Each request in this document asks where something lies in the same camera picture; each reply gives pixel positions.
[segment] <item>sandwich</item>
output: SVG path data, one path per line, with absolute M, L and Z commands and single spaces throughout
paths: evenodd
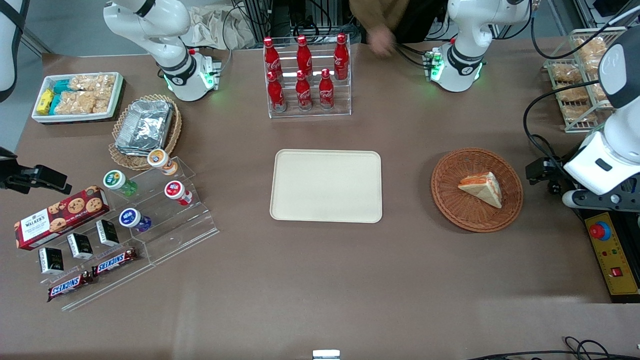
M 467 176 L 460 181 L 458 188 L 495 208 L 502 209 L 502 192 L 493 172 Z

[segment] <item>red bottle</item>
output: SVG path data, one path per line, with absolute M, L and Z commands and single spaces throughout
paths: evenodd
M 298 93 L 298 106 L 300 106 L 300 110 L 302 111 L 309 111 L 313 106 L 311 102 L 311 87 L 302 70 L 298 70 L 297 77 L 296 92 Z
M 313 66 L 311 65 L 311 51 L 307 46 L 307 38 L 304 35 L 298 36 L 298 69 L 302 71 L 307 79 L 313 76 Z
M 323 110 L 333 109 L 333 83 L 329 78 L 329 69 L 322 69 L 322 80 L 320 80 L 320 106 Z
M 338 45 L 333 52 L 333 75 L 338 81 L 347 80 L 349 76 L 349 51 L 347 50 L 347 35 L 338 34 Z
M 267 73 L 267 79 L 269 80 L 267 91 L 271 99 L 271 108 L 281 113 L 287 109 L 287 103 L 284 101 L 284 93 L 282 92 L 282 85 L 278 82 L 276 74 L 273 71 Z
M 282 66 L 280 55 L 273 47 L 273 40 L 270 37 L 264 38 L 264 62 L 267 64 L 267 71 L 273 71 L 276 78 L 282 81 Z

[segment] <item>table surface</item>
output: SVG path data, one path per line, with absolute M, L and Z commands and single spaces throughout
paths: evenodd
M 397 55 L 352 51 L 350 117 L 270 121 L 260 50 L 235 52 L 219 91 L 178 102 L 184 120 L 174 154 L 197 173 L 221 232 L 77 311 L 45 303 L 36 253 L 17 257 L 12 240 L 15 221 L 61 195 L 0 192 L 4 358 L 310 359 L 313 349 L 337 348 L 344 359 L 464 359 L 562 349 L 569 335 L 638 355 L 640 306 L 608 303 L 581 222 L 544 184 L 525 182 L 524 167 L 540 154 L 527 143 L 522 112 L 550 86 L 530 42 L 492 44 L 482 76 L 461 94 L 426 83 Z M 120 72 L 124 104 L 171 95 L 149 56 L 44 61 L 45 74 Z M 107 150 L 112 127 L 30 120 L 19 161 L 68 174 L 75 189 L 99 183 L 116 167 Z M 558 152 L 582 139 L 561 131 L 554 99 L 535 107 L 531 128 Z M 431 199 L 435 163 L 470 146 L 500 154 L 523 181 L 522 213 L 503 231 L 463 231 Z M 378 152 L 382 220 L 273 220 L 280 149 Z

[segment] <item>walkers cookie box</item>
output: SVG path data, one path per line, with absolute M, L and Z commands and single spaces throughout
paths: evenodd
M 18 249 L 33 250 L 108 211 L 104 191 L 90 186 L 15 223 L 15 244 Z

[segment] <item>person's hand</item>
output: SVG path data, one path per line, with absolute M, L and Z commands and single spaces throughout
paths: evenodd
M 386 57 L 391 56 L 396 38 L 388 27 L 381 25 L 367 32 L 367 42 L 376 56 Z

